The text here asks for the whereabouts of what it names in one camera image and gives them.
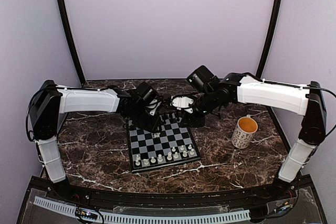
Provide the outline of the black grey chessboard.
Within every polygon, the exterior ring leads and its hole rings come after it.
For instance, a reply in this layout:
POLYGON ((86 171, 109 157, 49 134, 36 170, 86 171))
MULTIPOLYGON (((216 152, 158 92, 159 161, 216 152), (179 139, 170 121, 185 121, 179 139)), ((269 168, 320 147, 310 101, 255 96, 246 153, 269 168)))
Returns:
POLYGON ((146 130, 136 127, 131 120, 127 121, 127 141, 129 150, 130 170, 132 173, 146 172, 167 166, 182 165, 189 162, 199 161, 201 155, 198 151, 193 134, 188 127, 180 126, 182 117, 177 113, 161 114, 162 120, 160 133, 150 133, 146 130), (153 138, 153 134, 160 134, 160 137, 153 138), (195 154, 190 155, 188 145, 192 145, 195 154), (174 159, 172 148, 175 147, 179 154, 178 159, 174 159), (183 157, 183 152, 187 151, 187 157, 183 157), (168 152, 172 153, 172 160, 166 159, 168 152), (163 162, 159 163, 157 158, 161 154, 163 162), (151 157, 155 158, 155 163, 151 163, 151 157), (142 160, 148 159, 147 166, 142 165, 142 160))

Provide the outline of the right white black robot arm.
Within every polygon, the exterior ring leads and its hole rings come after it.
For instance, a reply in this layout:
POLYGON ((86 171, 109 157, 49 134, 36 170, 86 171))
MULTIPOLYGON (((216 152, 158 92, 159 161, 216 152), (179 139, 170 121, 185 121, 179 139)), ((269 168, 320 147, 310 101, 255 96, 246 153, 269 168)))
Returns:
POLYGON ((183 95, 174 98, 172 104, 187 112, 186 120, 191 127, 202 127, 205 115, 230 103, 260 104, 303 117, 298 138, 278 171, 279 180, 268 187, 268 195, 273 200, 287 193, 287 183, 294 180, 315 149, 329 135, 322 94, 325 89, 318 82, 281 83, 260 79, 251 73, 229 73, 219 79, 205 66, 197 68, 186 80, 199 97, 183 95))

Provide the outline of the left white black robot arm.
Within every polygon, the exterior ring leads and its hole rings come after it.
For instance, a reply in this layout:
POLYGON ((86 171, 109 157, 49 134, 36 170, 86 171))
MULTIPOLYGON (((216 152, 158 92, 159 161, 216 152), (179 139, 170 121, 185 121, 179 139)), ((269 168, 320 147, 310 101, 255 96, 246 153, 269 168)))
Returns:
POLYGON ((160 129, 159 109, 163 97, 148 83, 133 89, 115 85, 104 88, 76 88, 46 80, 31 98, 26 112, 26 134, 37 147, 39 161, 54 183, 53 191, 63 201, 74 197, 74 189, 65 180, 58 136, 76 113, 119 114, 138 128, 151 133, 160 129))

